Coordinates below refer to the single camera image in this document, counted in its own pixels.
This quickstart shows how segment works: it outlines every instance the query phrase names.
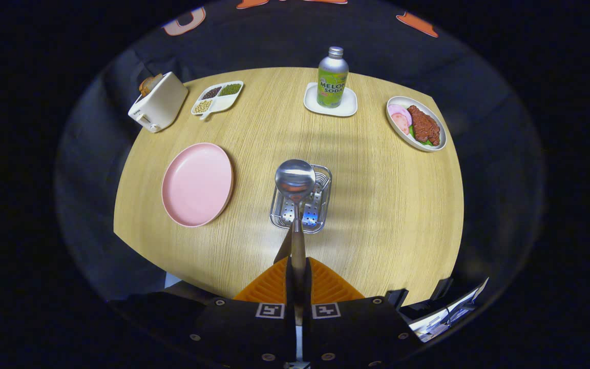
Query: metal basket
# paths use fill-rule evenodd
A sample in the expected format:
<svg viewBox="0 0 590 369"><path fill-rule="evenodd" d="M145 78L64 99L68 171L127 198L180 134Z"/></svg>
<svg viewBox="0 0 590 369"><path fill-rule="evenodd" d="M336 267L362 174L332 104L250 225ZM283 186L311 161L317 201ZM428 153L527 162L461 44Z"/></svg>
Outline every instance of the metal basket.
<svg viewBox="0 0 590 369"><path fill-rule="evenodd" d="M302 231L304 233L318 233L325 226L329 196L332 192L332 172L324 166L311 164L315 171L315 186L313 192L302 200L300 208L302 214ZM290 229L293 222L293 202L284 198L275 186L270 208L270 221L276 227Z"/></svg>

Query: white plate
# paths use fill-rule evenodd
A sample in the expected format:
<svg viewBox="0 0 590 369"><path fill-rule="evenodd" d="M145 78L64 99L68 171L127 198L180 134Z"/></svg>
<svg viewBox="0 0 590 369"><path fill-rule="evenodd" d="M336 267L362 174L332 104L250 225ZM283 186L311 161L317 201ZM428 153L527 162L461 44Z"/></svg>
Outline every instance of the white plate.
<svg viewBox="0 0 590 369"><path fill-rule="evenodd" d="M340 98L340 105L335 108L325 108L318 104L318 84L311 82L306 86L304 93L304 106L314 113L335 115L337 117L349 117L359 108L356 103L356 94L347 87Z"/></svg>
<svg viewBox="0 0 590 369"><path fill-rule="evenodd" d="M224 89L225 86L232 85L232 84L240 84L241 89L239 89L238 92L236 92L235 94L228 94L227 96L215 96L215 97L206 99L206 100L211 100L211 106L208 108L208 111L210 111L212 113L222 112L222 110L227 110L227 109L231 108L231 106L234 105L234 102L236 102L236 98L238 97L238 95L241 94L241 91L243 91L243 86L244 86L243 81L225 82L224 84L213 85L213 86L210 86L209 88L205 89L199 95L199 97L197 98L197 101L195 101L193 107L190 109L190 113L193 115L204 114L204 112L195 113L195 107L197 105L199 105L199 103L201 103L202 101L206 101L206 100L202 100L202 97L204 96L204 94L206 94L208 91L210 91L216 87L222 87L222 89Z"/></svg>
<svg viewBox="0 0 590 369"><path fill-rule="evenodd" d="M403 107L405 107L405 109L410 107L411 105L415 105L421 112L424 112L425 114L432 117L432 119L434 119L436 121L436 124L438 124L438 126L440 127L440 132L438 133L438 146L422 145L422 143L418 142L416 138L413 138L411 135L407 135L404 132L402 132L402 130L398 128L398 126L395 124L395 122L393 122L391 114L388 113L388 106L392 104L402 105ZM447 143L447 140L445 138L445 127L443 127L443 124L440 123L440 120L438 119L436 114L434 114L431 110L429 110L428 107L422 105L416 100L404 96L394 96L390 98L386 103L386 115L388 116L388 121L391 122L391 126L393 126L393 129L395 129L395 132L397 132L403 140L407 141L408 144L412 145L416 149L432 152L438 151L445 147L445 144Z"/></svg>

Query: toaster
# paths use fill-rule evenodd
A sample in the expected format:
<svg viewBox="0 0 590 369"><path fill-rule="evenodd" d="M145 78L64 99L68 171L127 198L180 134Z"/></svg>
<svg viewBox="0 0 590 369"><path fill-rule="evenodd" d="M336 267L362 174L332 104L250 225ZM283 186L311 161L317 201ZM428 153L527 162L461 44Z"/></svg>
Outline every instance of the toaster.
<svg viewBox="0 0 590 369"><path fill-rule="evenodd" d="M138 96L129 109L129 117L156 133L174 122L187 94L188 88L173 72L168 72L147 96Z"/></svg>

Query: melon soda bottle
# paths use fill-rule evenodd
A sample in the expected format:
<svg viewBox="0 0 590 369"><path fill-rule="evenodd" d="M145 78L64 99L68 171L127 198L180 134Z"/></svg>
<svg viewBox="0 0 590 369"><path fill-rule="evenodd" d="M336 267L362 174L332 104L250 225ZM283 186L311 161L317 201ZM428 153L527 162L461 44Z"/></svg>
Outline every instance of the melon soda bottle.
<svg viewBox="0 0 590 369"><path fill-rule="evenodd" d="M340 105L349 66L343 59L343 48L332 46L329 55L318 66L318 104L326 108Z"/></svg>

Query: toast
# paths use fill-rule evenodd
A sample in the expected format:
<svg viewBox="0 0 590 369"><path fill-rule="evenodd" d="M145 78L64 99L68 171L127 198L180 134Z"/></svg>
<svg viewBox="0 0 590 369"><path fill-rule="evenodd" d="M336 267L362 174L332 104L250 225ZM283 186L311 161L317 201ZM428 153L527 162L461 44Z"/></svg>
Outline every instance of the toast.
<svg viewBox="0 0 590 369"><path fill-rule="evenodd" d="M163 78L163 73L158 73L154 77L147 77L145 80L140 84L138 90L140 90L140 94L145 97L154 89L154 87L159 84L159 82Z"/></svg>

